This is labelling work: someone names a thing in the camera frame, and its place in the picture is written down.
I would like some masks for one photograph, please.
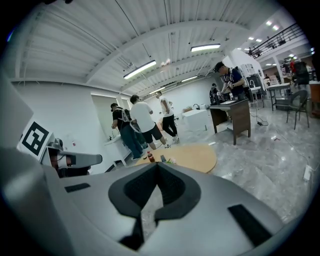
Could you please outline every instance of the ceiling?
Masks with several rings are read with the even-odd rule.
[[[14,30],[4,69],[13,82],[145,96],[208,75],[278,8],[269,0],[56,1],[39,5]],[[218,49],[191,52],[192,46],[218,43]],[[151,60],[156,65],[123,78]]]

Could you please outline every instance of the person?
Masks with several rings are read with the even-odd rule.
[[[118,106],[117,103],[111,104],[113,117],[112,129],[118,127],[124,144],[131,150],[133,160],[139,159],[143,153],[143,149],[137,139],[135,131],[130,126],[130,113],[127,109]]]
[[[168,101],[166,97],[162,95],[161,91],[158,91],[155,94],[155,97],[160,100],[160,105],[162,108],[163,113],[163,119],[162,119],[162,129],[172,136],[172,139],[174,142],[177,142],[179,140],[178,132],[175,124],[175,115],[171,108],[172,102]]]
[[[235,68],[229,68],[223,64],[222,61],[218,62],[214,67],[215,72],[219,72],[223,76],[224,86],[221,93],[225,93],[227,89],[231,90],[233,97],[238,100],[246,98],[243,85],[245,80]]]
[[[166,149],[171,148],[169,144],[166,145],[165,137],[163,137],[158,126],[152,120],[150,115],[153,114],[153,111],[150,106],[146,102],[141,102],[138,95],[131,96],[130,102],[133,104],[130,111],[131,119],[134,123],[139,125],[141,133],[149,146],[153,150],[157,149],[152,139],[153,136],[156,140],[160,140],[162,144],[165,145]]]

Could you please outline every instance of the floor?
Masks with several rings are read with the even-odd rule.
[[[250,112],[256,115],[254,107],[250,108]],[[256,118],[251,116],[251,137],[248,138],[247,132],[243,132],[233,145],[232,131],[219,125],[215,134],[209,115],[208,111],[210,126],[207,131],[189,131],[184,121],[178,120],[180,140],[172,147],[215,142],[211,147],[217,155],[217,164],[209,175],[223,177],[239,185],[272,208],[284,223],[302,214],[320,177],[320,119],[309,118],[308,128],[306,114],[302,113],[294,130],[293,112],[286,123],[286,111],[260,108],[258,117],[267,121],[268,126],[258,125]],[[170,136],[165,132],[163,134],[171,143]],[[128,166],[134,164],[135,161],[128,160]],[[303,180],[307,164],[316,169],[309,182]],[[146,239],[155,229],[154,212],[162,206],[161,193],[157,188],[142,211]]]

